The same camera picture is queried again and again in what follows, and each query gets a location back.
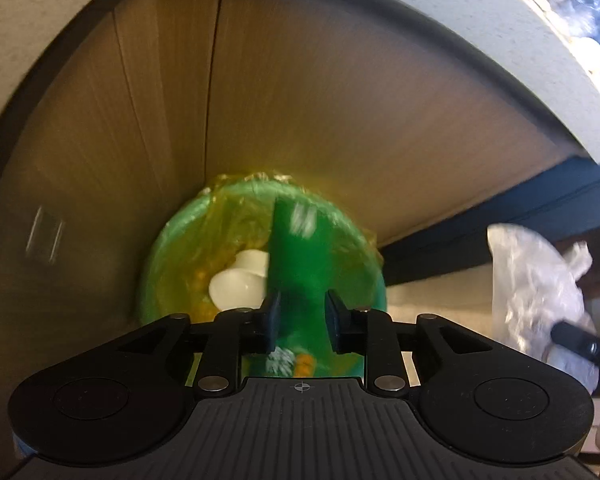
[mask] white bowl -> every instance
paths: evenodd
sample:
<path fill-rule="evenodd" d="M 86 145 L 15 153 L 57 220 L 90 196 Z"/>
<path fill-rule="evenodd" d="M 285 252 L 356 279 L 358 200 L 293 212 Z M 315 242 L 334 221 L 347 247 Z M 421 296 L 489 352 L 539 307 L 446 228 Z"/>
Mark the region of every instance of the white bowl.
<path fill-rule="evenodd" d="M 269 253 L 257 249 L 240 251 L 235 255 L 235 263 L 232 269 L 245 269 L 257 276 L 267 277 L 269 267 Z"/>
<path fill-rule="evenodd" d="M 241 306 L 258 308 L 265 293 L 265 279 L 246 269 L 223 270 L 212 277 L 209 283 L 209 296 L 219 310 Z"/>

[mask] beige floor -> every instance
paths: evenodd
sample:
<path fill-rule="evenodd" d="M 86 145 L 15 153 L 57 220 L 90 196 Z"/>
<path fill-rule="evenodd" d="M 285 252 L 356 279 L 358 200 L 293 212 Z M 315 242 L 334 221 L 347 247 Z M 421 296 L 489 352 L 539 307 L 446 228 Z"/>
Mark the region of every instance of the beige floor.
<path fill-rule="evenodd" d="M 438 314 L 491 336 L 491 264 L 387 288 L 394 321 L 415 322 L 418 314 Z M 420 384 L 410 352 L 404 362 L 411 385 Z"/>

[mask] white speckled countertop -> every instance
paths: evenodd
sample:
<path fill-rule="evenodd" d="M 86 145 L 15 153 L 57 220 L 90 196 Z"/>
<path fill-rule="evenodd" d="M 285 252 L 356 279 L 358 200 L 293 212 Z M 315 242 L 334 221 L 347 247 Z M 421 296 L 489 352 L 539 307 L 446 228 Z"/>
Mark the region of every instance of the white speckled countertop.
<path fill-rule="evenodd" d="M 91 0 L 0 0 L 0 112 Z M 533 92 L 600 162 L 600 94 L 531 0 L 400 0 L 454 31 Z"/>

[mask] ribbed black surface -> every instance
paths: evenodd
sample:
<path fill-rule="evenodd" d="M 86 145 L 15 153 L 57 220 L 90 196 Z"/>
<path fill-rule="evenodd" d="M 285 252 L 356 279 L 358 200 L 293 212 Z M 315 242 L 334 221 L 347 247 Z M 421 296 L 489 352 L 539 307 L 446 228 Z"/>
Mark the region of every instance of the ribbed black surface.
<path fill-rule="evenodd" d="M 295 386 L 304 383 L 309 388 Z M 578 480 L 571 458 L 529 468 L 485 465 L 433 439 L 401 400 L 354 379 L 249 379 L 233 397 L 204 400 L 161 448 L 124 464 L 71 468 L 32 459 L 35 480 Z"/>

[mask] white paper cup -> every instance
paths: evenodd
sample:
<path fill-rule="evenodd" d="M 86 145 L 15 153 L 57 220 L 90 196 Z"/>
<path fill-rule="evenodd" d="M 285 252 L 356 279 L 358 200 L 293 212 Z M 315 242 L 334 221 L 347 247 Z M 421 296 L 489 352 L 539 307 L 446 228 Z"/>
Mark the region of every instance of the white paper cup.
<path fill-rule="evenodd" d="M 235 255 L 235 263 L 232 269 L 244 269 L 262 278 L 267 277 L 269 268 L 269 253 L 257 249 L 248 249 Z"/>
<path fill-rule="evenodd" d="M 258 308 L 264 300 L 266 283 L 246 269 L 230 268 L 218 272 L 209 283 L 209 296 L 219 310 L 248 306 Z"/>

